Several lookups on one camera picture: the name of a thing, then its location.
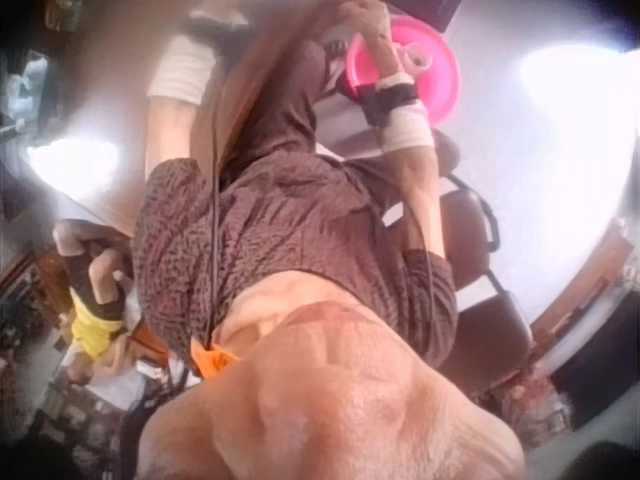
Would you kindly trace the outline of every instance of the knee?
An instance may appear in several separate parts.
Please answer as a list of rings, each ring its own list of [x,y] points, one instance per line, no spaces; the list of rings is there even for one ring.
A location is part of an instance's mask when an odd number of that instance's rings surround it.
[[[116,254],[110,250],[105,250],[98,257],[94,258],[89,265],[89,278],[92,283],[100,282],[105,278],[113,278],[113,272],[117,266]]]
[[[73,225],[70,221],[60,220],[55,224],[53,227],[53,241],[58,247],[64,247],[69,244],[75,245],[77,243]]]

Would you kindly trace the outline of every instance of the orange object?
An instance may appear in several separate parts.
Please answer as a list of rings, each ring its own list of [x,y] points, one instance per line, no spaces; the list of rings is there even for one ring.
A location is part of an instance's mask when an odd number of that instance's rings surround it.
[[[196,339],[191,339],[191,358],[198,366],[203,378],[212,378],[232,365],[238,357],[218,345],[206,350]]]

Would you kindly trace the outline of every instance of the pink bowl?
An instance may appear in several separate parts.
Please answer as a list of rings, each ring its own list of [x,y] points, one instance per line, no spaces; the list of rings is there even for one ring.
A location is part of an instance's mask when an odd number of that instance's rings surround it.
[[[433,57],[431,68],[416,78],[416,88],[429,111],[431,124],[442,122],[453,110],[460,90],[458,61],[449,45],[429,25],[408,16],[391,19],[391,38],[399,45],[418,43]],[[378,80],[373,59],[360,35],[356,35],[347,52],[346,72],[352,89]]]

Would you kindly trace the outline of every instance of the man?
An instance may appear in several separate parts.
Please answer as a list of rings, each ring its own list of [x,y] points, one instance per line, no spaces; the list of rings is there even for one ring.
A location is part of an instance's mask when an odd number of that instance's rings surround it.
[[[220,2],[205,5],[219,21],[238,18]],[[365,38],[382,79],[384,157],[340,163],[315,153],[311,106],[326,62],[306,42],[245,123],[224,175],[217,238],[211,189],[184,138],[215,52],[177,37],[151,85],[138,292],[152,328],[205,381],[151,417],[142,478],[522,475],[513,432],[434,370],[457,318],[438,161],[386,6],[351,1],[339,11]],[[389,229],[382,215],[399,201],[405,215]],[[215,375],[221,364],[209,368],[207,354],[219,360],[220,352],[230,366]]]
[[[124,335],[125,293],[114,277],[116,272],[132,276],[129,239],[114,228],[72,219],[57,223],[53,238],[74,306],[61,325],[75,352],[67,375],[79,385],[94,375],[119,375],[133,359]],[[92,247],[101,250],[95,257]]]

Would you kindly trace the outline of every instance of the brown chair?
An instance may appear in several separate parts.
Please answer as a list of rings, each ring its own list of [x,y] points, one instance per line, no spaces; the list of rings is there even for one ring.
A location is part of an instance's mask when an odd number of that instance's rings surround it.
[[[445,254],[456,290],[461,290],[489,271],[491,251],[482,207],[470,190],[456,190],[442,196],[440,211]]]
[[[515,296],[502,291],[460,313],[453,349],[439,371],[466,393],[483,392],[523,367],[532,348]]]
[[[491,207],[464,182],[449,175],[459,190],[441,198],[445,253],[457,290],[486,275],[497,295],[460,313],[451,353],[439,371],[466,393],[486,391],[527,361],[533,340],[514,295],[490,269],[500,246]],[[487,233],[489,225],[491,239]]]

